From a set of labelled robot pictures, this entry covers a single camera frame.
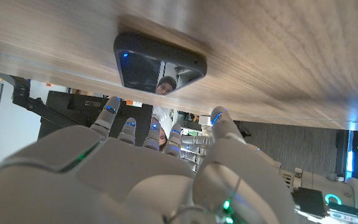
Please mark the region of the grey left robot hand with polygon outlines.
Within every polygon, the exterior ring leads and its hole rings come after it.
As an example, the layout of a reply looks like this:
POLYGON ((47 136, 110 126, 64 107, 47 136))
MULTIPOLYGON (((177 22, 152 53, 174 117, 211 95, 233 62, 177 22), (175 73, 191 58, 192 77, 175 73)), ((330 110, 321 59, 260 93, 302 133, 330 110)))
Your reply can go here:
MULTIPOLYGON (((180 158, 185 160, 193 172, 198 172, 201 163, 209 151, 209 145, 213 143, 210 136, 182 136, 180 158)), ((279 171, 279 175, 285 185, 291 189, 293 187, 293 173, 281 170, 281 163, 273 160, 270 156, 260 150, 259 147, 247 143, 247 147, 263 158, 268 164, 279 171)))

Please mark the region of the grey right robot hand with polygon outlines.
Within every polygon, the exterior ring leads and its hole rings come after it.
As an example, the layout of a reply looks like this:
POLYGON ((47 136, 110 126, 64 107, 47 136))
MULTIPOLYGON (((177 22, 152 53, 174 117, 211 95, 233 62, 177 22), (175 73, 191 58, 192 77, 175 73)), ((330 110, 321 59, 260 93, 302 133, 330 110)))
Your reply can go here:
POLYGON ((272 160, 247 144, 227 109, 211 113, 200 169, 180 157, 180 127, 163 152, 136 123, 109 137, 119 102, 91 127, 70 126, 0 163, 0 223, 294 223, 295 203, 272 160))

